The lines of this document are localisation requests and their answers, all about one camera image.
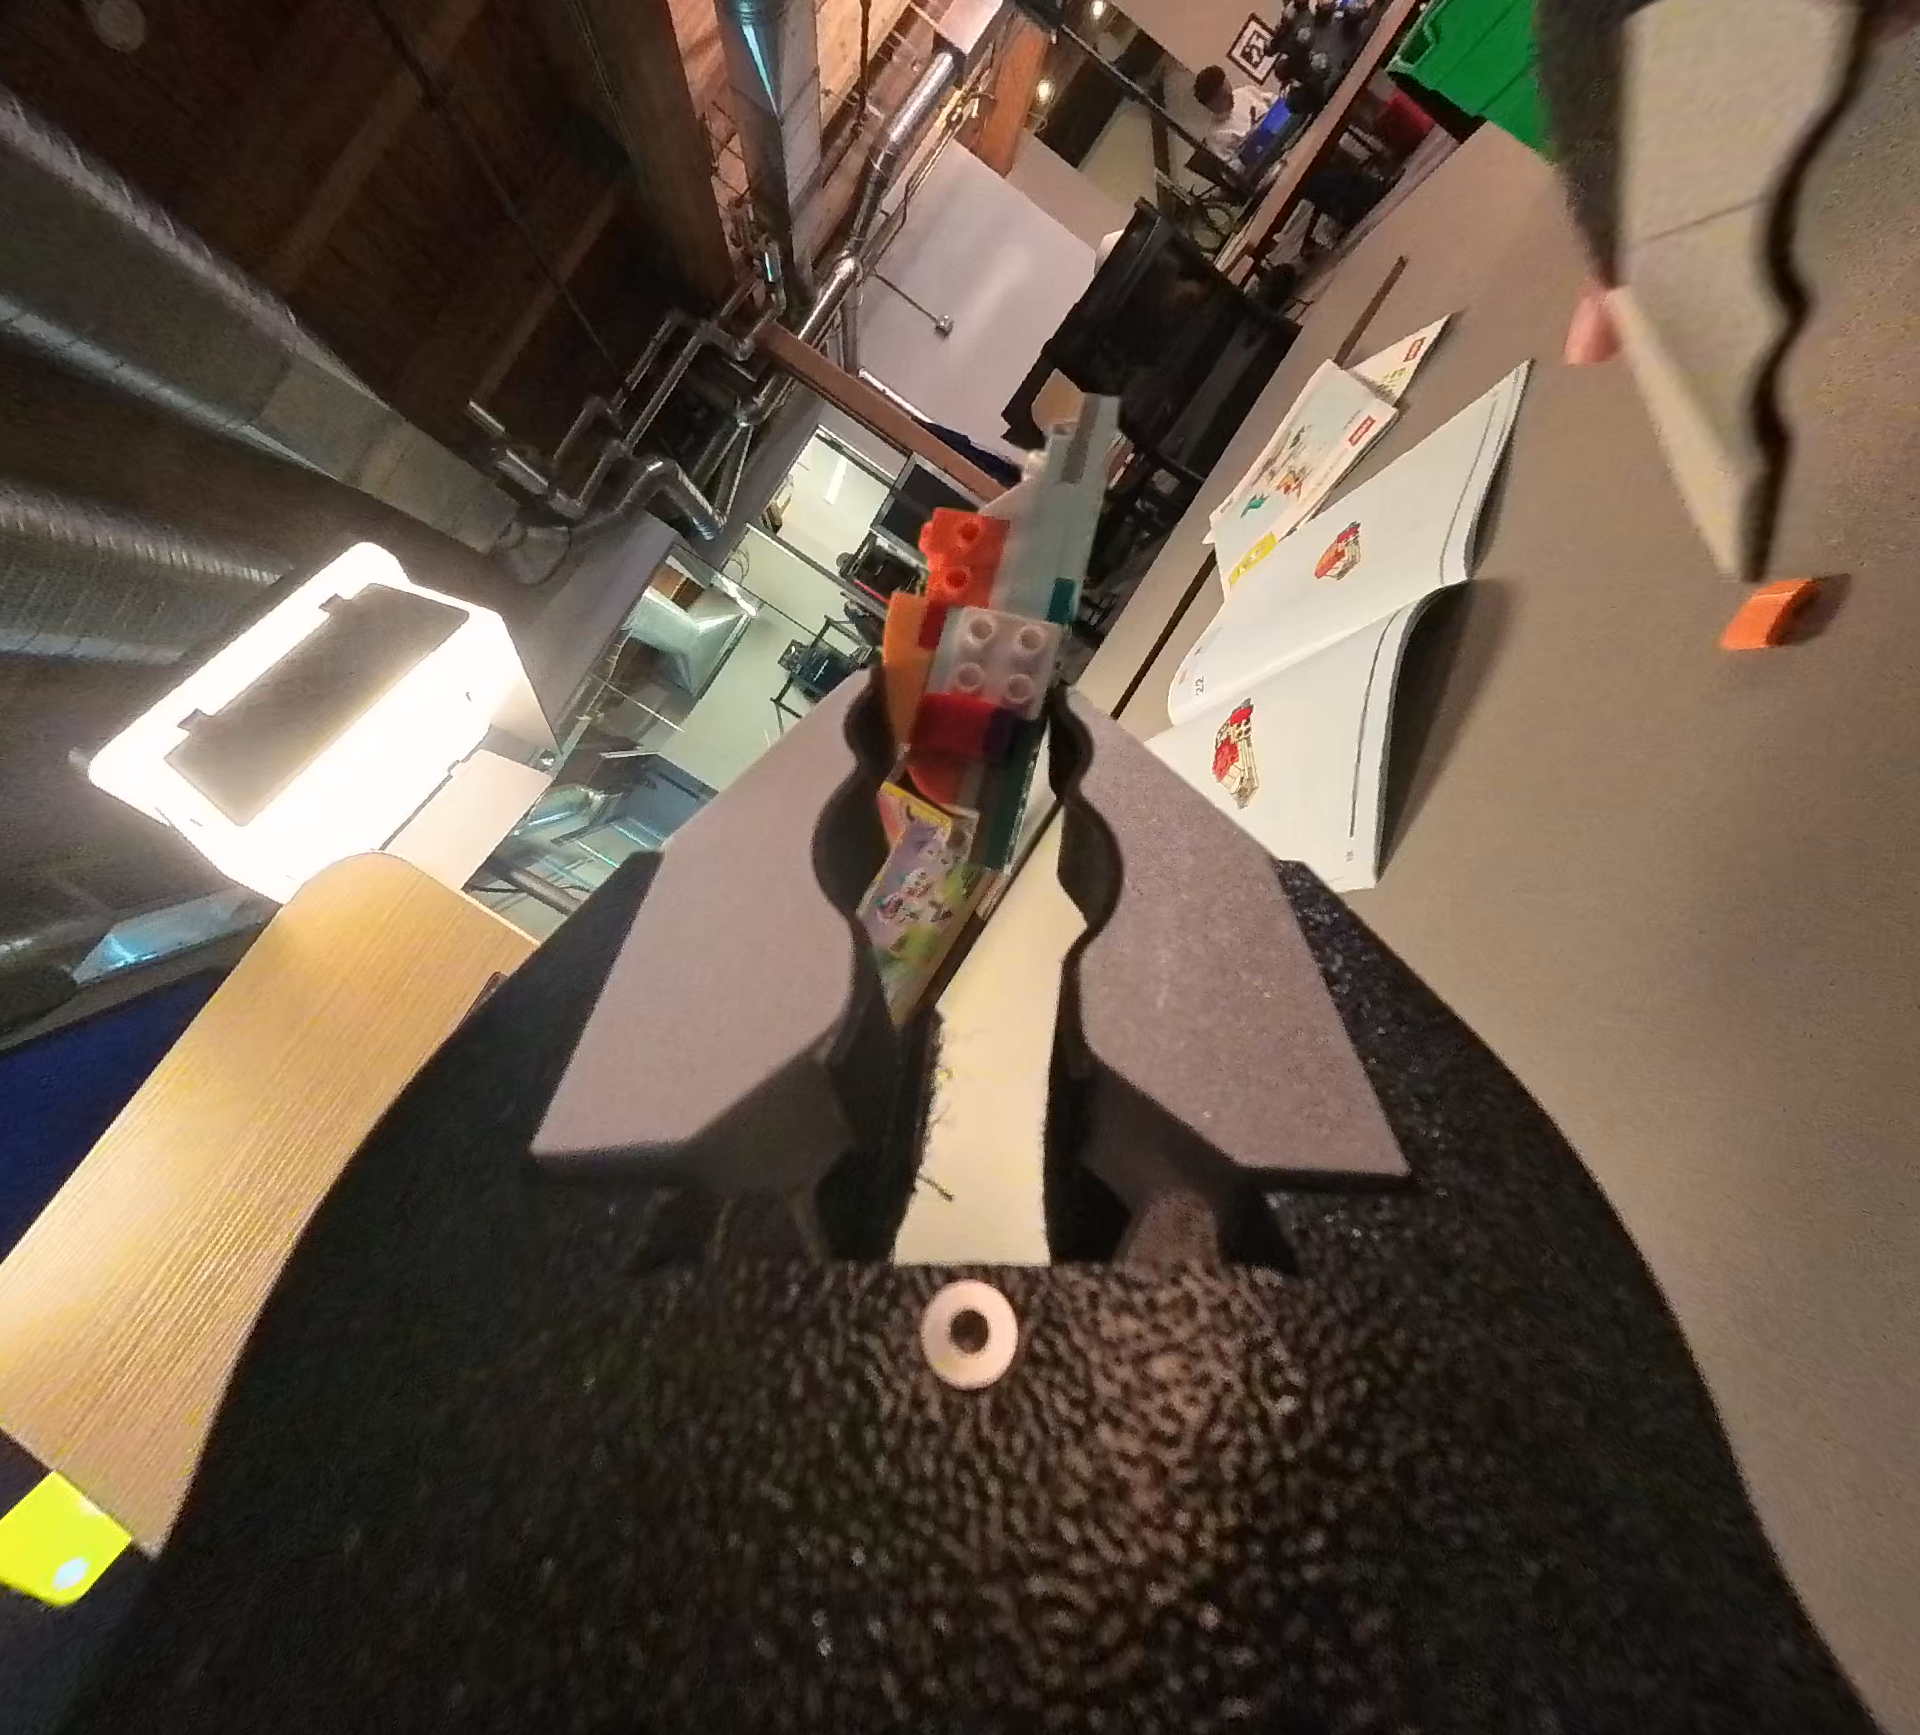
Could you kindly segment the large silver spiral duct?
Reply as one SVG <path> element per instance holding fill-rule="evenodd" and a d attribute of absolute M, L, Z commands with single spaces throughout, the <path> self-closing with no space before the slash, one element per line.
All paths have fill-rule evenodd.
<path fill-rule="evenodd" d="M 8 88 L 0 332 L 3 351 L 346 487 L 399 428 L 287 306 Z"/>
<path fill-rule="evenodd" d="M 215 645 L 283 559 L 172 523 L 0 482 L 0 652 L 168 671 Z"/>

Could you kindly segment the neon yellow object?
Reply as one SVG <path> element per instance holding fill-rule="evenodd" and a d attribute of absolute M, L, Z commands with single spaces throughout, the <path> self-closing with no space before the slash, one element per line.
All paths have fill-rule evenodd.
<path fill-rule="evenodd" d="M 134 1535 L 55 1472 L 0 1510 L 0 1589 L 26 1601 L 81 1601 L 128 1551 Z"/>

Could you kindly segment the small instruction leaflet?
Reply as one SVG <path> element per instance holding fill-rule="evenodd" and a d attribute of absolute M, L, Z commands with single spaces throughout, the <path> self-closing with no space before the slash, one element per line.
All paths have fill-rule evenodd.
<path fill-rule="evenodd" d="M 1409 332 L 1403 338 L 1352 364 L 1344 372 L 1357 372 L 1379 404 L 1403 404 L 1413 372 L 1444 345 L 1449 324 L 1455 324 L 1455 317 L 1440 317 L 1429 332 Z"/>

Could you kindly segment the black chair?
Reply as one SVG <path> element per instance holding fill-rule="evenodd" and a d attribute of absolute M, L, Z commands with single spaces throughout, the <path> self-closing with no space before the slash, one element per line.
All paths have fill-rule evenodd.
<path fill-rule="evenodd" d="M 1203 482 L 1298 337 L 1298 318 L 1230 287 L 1153 203 L 1133 203 L 1001 424 L 1013 446 L 1042 446 L 1042 386 L 1069 380 L 1087 397 L 1121 404 L 1133 453 Z"/>

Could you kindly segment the multicoloured lego model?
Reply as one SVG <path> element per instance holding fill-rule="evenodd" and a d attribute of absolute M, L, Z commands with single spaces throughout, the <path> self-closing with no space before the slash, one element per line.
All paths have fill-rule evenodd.
<path fill-rule="evenodd" d="M 1018 856 L 1047 702 L 1087 598 L 1107 499 L 1121 397 L 1050 372 L 1042 446 L 987 509 L 939 509 L 916 533 L 923 586 L 883 616 L 879 676 L 891 783 L 945 818 L 958 860 Z"/>

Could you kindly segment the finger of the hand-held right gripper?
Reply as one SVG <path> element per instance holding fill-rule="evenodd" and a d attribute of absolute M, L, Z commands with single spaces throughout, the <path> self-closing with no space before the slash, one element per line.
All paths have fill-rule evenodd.
<path fill-rule="evenodd" d="M 1808 324 L 1796 208 L 1864 69 L 1855 0 L 1649 0 L 1618 52 L 1610 317 L 1681 503 L 1757 581 Z"/>

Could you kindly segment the open instruction booklet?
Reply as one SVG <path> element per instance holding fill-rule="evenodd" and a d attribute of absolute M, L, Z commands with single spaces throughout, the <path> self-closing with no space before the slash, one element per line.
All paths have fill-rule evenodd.
<path fill-rule="evenodd" d="M 1357 894 L 1379 887 L 1403 645 L 1466 586 L 1532 359 L 1330 503 L 1223 598 L 1143 746 L 1265 856 Z"/>

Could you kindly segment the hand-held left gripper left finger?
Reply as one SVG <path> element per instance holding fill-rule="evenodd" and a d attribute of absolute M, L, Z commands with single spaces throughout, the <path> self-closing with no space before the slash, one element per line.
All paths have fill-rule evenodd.
<path fill-rule="evenodd" d="M 887 1058 L 857 929 L 883 751 L 879 681 L 848 676 L 656 849 L 529 1138 L 544 1170 L 809 1197 L 856 1149 L 856 1064 Z"/>

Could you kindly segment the orange curved lego piece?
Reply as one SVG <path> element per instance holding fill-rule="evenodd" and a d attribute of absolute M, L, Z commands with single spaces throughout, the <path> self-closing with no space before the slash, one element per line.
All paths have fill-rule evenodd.
<path fill-rule="evenodd" d="M 1742 603 L 1726 616 L 1726 623 L 1720 633 L 1720 648 L 1721 652 L 1783 648 L 1783 645 L 1794 645 L 1796 623 L 1813 616 L 1818 598 L 1821 598 L 1818 576 L 1774 581 L 1774 586 L 1742 596 Z"/>

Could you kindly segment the illustrated instruction booklet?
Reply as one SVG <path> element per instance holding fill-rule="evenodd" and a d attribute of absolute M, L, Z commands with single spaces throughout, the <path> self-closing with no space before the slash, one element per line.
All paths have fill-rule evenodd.
<path fill-rule="evenodd" d="M 1246 564 L 1330 499 L 1394 419 L 1398 393 L 1387 386 L 1319 364 L 1209 523 L 1219 581 L 1230 589 Z"/>

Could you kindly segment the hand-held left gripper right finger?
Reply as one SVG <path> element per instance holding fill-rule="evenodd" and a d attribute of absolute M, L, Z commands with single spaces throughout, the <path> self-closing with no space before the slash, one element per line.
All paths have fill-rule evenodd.
<path fill-rule="evenodd" d="M 1056 697 L 1058 1175 L 1107 1197 L 1387 1189 L 1409 1160 L 1278 860 L 1107 715 Z"/>

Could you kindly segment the colourful lego box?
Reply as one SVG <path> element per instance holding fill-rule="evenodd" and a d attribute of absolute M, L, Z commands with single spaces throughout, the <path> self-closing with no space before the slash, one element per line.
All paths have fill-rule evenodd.
<path fill-rule="evenodd" d="M 887 856 L 857 902 L 857 929 L 874 953 L 879 995 L 905 1032 L 974 912 L 993 894 L 997 865 L 977 860 L 977 812 L 945 812 L 905 783 L 879 788 Z"/>

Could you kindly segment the green plastic bin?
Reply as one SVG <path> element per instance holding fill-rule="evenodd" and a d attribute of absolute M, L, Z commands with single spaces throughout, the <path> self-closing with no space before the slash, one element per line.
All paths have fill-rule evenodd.
<path fill-rule="evenodd" d="M 1546 160 L 1536 0 L 1429 0 L 1387 80 L 1455 144 L 1494 122 Z"/>

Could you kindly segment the dark computer monitor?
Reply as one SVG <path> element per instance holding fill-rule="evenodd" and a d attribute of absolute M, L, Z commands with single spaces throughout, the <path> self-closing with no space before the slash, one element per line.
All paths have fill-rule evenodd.
<path fill-rule="evenodd" d="M 939 515 L 939 512 L 958 512 L 958 515 L 974 515 L 977 512 L 977 499 L 950 487 L 950 479 L 941 479 L 939 469 L 909 458 L 896 469 L 896 479 L 887 482 L 887 499 L 883 509 L 874 512 L 874 528 L 916 549 L 916 536 L 923 528 Z"/>

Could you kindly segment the light wooden panel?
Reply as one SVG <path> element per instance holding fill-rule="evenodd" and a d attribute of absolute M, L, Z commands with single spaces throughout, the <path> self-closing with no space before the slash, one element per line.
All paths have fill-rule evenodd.
<path fill-rule="evenodd" d="M 161 1556 L 306 1224 L 529 953 L 483 902 L 354 856 L 231 980 L 0 1270 L 3 1436 Z"/>

